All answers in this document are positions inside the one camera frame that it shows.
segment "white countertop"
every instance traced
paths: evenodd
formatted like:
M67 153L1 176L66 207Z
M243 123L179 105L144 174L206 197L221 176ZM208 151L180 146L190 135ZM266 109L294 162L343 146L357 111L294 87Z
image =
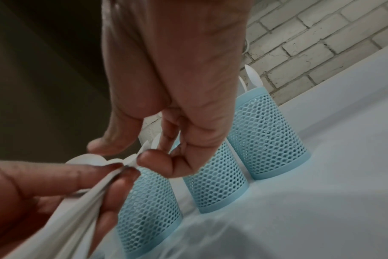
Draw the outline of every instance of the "white countertop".
M142 258L388 258L388 47L281 110L311 159L204 215L173 180L185 219Z

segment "plastic mesh holder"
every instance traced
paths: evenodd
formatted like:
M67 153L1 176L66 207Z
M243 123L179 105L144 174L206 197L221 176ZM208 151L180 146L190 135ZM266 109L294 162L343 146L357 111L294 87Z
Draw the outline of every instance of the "plastic mesh holder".
M155 248L182 221L169 180L147 168L138 170L141 176L120 210L116 227L127 259Z
M237 98L228 141L257 180L283 174L310 157L299 136L261 87Z
M225 141L205 166L183 180L201 213L229 205L248 189L248 182Z

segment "blue rim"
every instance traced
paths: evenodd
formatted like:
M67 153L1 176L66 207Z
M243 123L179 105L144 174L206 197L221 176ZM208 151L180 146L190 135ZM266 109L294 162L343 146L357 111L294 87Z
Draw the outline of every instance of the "blue rim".
M156 238L151 240L149 243L143 245L142 247L140 247L137 250L134 250L133 252L126 253L126 258L127 259L136 259L136 258L144 255L145 253L150 252L157 245L159 245L161 242L163 242L164 239L168 238L171 235L171 233L173 233L174 230L176 230L178 228L178 226L181 224L181 222L182 222L182 215L180 215L180 217L178 217L174 221L173 224L171 224L168 228L166 228L166 230L164 230L160 235L158 235Z
M248 189L248 187L249 187L248 181L245 181L245 183L238 190L236 190L235 192L230 194L225 199L223 199L223 200L221 200L213 205L210 205L210 206L199 207L198 210L201 213L210 213L210 212L219 210L219 209L231 204L233 201L235 201L239 197L241 197L241 195L245 193L245 191Z
M308 161L310 158L310 153L309 151L306 151L305 153L303 153L300 157L298 157L297 159L293 160L292 162L290 162L289 164L286 164L284 166L281 166L277 169L274 169L272 171L269 171L269 172L266 172L266 173L261 173L261 174L251 174L250 172L250 175L252 176L252 178L254 178L255 180L262 180L262 179L268 179L268 178L272 178L272 177L275 177L275 176L278 176L278 175L281 175L283 173L286 173L288 171L291 171L292 169L295 169L297 168L298 166L300 166L301 164L305 163L306 161Z
M237 110L248 101L265 94L269 95L268 91L264 87L257 87L246 93L243 93L235 100L235 109Z

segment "brick wall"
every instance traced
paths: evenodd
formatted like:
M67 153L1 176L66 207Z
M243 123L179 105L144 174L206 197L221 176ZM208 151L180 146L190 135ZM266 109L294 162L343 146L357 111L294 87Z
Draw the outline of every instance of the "brick wall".
M278 105L388 45L388 0L264 0L253 10L244 64L253 67ZM146 119L140 141L159 132Z

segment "mesh cup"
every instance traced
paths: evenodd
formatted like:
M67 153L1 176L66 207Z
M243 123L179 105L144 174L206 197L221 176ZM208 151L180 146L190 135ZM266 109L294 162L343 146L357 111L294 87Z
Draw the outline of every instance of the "mesh cup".
M173 148L179 143L178 137ZM196 174L183 177L183 180L201 213L229 205L249 186L225 141L205 166Z
M263 87L237 98L227 138L256 180L283 174L310 158L301 139Z
M169 180L147 168L138 170L141 176L120 210L116 226L127 259L155 248L182 221Z

